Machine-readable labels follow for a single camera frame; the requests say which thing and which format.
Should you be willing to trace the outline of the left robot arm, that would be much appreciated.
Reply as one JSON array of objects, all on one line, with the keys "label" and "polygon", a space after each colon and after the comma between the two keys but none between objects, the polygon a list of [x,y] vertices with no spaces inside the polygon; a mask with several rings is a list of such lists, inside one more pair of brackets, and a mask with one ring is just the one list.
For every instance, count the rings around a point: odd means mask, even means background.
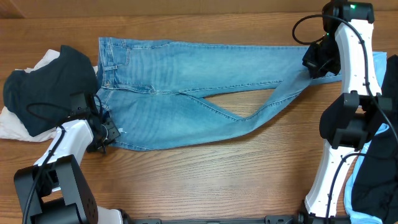
[{"label": "left robot arm", "polygon": [[132,223],[121,209],[99,207],[80,169],[85,152],[106,153],[120,135],[114,123],[103,118],[96,94],[70,96],[69,115],[56,123],[56,137],[34,165],[15,173],[14,185],[23,223],[84,224]]}]

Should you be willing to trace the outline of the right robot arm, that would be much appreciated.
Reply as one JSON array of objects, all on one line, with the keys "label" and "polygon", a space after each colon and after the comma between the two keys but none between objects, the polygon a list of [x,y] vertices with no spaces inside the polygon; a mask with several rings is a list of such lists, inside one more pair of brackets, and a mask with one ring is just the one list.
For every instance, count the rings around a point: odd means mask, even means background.
[{"label": "right robot arm", "polygon": [[350,223],[336,204],[352,162],[380,125],[389,124],[392,100],[382,96],[372,50],[374,11],[370,3],[330,1],[319,15],[326,34],[308,43],[303,56],[312,78],[342,75],[341,95],[323,112],[323,154],[315,181],[290,223]]}]

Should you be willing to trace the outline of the light blue denim jeans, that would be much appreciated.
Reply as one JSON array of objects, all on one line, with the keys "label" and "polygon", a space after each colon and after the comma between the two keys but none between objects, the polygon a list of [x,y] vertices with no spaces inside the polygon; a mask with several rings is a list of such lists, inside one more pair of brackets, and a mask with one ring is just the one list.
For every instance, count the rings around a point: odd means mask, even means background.
[{"label": "light blue denim jeans", "polygon": [[[262,126],[310,85],[305,47],[223,45],[101,37],[98,96],[119,130],[116,147],[152,151],[221,141]],[[271,89],[252,115],[208,101],[224,93]]]}]

